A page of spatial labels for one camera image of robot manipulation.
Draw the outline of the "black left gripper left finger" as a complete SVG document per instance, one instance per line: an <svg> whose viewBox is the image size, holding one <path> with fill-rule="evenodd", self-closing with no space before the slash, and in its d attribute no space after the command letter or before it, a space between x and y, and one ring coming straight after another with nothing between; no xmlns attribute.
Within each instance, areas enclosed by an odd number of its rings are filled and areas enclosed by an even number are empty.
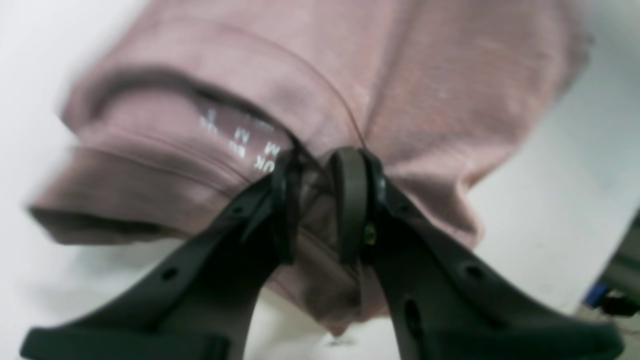
<svg viewBox="0 0 640 360"><path fill-rule="evenodd" d="M33 328L27 360L240 360L266 280L295 258L299 153L281 153L194 239L100 309Z"/></svg>

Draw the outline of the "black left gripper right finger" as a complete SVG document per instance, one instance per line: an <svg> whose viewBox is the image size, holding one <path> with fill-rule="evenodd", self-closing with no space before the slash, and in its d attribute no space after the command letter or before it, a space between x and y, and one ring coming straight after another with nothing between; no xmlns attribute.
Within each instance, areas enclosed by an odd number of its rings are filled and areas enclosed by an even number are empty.
<svg viewBox="0 0 640 360"><path fill-rule="evenodd" d="M614 325L565 316L527 296L435 227L384 175L345 147L330 157L340 260L371 268L403 360L614 360Z"/></svg>

